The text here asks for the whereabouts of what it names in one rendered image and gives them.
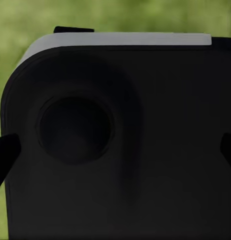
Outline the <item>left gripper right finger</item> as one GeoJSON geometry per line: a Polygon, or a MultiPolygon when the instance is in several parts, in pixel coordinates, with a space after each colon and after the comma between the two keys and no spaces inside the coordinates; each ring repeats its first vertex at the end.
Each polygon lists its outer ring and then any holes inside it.
{"type": "Polygon", "coordinates": [[[220,152],[231,166],[231,133],[224,133],[220,143],[220,152]]]}

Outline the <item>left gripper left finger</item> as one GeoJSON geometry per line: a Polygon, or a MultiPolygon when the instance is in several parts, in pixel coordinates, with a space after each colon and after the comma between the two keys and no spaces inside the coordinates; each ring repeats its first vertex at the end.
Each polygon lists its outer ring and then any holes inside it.
{"type": "Polygon", "coordinates": [[[22,152],[17,133],[0,137],[0,186],[22,152]]]}

